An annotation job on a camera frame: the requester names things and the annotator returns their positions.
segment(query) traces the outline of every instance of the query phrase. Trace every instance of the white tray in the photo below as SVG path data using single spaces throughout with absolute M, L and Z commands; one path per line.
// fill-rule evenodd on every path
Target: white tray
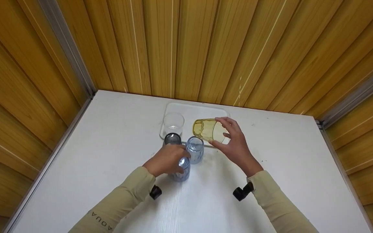
M 192 133 L 192 125 L 194 124 L 195 120 L 197 119 L 204 119 L 204 118 L 215 118 L 215 117 L 229 117 L 230 114 L 226 112 L 222 108 L 216 107 L 208 107 L 202 106 L 201 104 L 181 104 L 176 102 L 170 102 L 166 105 L 165 114 L 170 112 L 178 112 L 182 114 L 185 119 L 184 127 L 182 129 L 182 142 L 186 143 L 187 140 L 192 137 L 194 134 Z M 161 125 L 161 130 L 159 136 L 164 139 L 164 126 L 163 120 Z M 205 146 L 211 146 L 207 141 L 204 141 Z

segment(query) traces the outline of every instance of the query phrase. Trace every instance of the wrist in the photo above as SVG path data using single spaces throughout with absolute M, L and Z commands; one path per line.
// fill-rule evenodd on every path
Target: wrist
M 256 173 L 263 171 L 263 167 L 259 162 L 251 155 L 250 158 L 245 159 L 240 165 L 238 165 L 247 177 L 251 177 Z
M 143 164 L 143 167 L 146 168 L 148 172 L 151 175 L 153 175 L 155 178 L 162 174 L 157 168 L 157 166 L 155 166 L 151 160 L 148 160 L 147 162 L 145 162 L 145 164 Z

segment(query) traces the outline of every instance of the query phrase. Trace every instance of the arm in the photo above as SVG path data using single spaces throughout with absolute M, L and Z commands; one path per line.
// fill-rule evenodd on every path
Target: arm
M 142 167 L 136 168 L 123 183 L 85 214 L 69 231 L 112 232 L 120 220 L 145 200 L 156 177 L 164 173 L 183 173 L 178 162 L 190 157 L 182 145 L 162 147 Z
M 267 171 L 253 157 L 248 149 L 247 142 L 240 126 L 229 117 L 216 118 L 229 134 L 228 144 L 210 141 L 221 150 L 229 160 L 237 164 L 247 175 L 247 180 L 254 186 L 254 197 L 263 208 L 274 229 L 281 232 L 317 232 L 309 220 L 286 197 L 280 187 Z

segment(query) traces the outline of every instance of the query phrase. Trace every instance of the yellow glass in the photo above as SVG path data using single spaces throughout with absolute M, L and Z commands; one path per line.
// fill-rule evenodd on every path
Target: yellow glass
M 198 119 L 194 122 L 192 127 L 192 133 L 206 141 L 216 140 L 219 142 L 224 141 L 224 134 L 227 130 L 222 126 L 222 124 L 215 119 Z

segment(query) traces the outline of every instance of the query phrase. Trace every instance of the person's right hand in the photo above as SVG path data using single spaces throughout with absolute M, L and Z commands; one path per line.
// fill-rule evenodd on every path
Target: person's right hand
M 247 177 L 263 171 L 263 167 L 248 149 L 244 134 L 237 122 L 229 117 L 216 117 L 215 120 L 219 121 L 228 130 L 229 134 L 224 133 L 224 136 L 229 138 L 230 141 L 228 144 L 222 144 L 214 140 L 209 141 L 209 143 L 223 152 L 231 162 L 237 164 Z

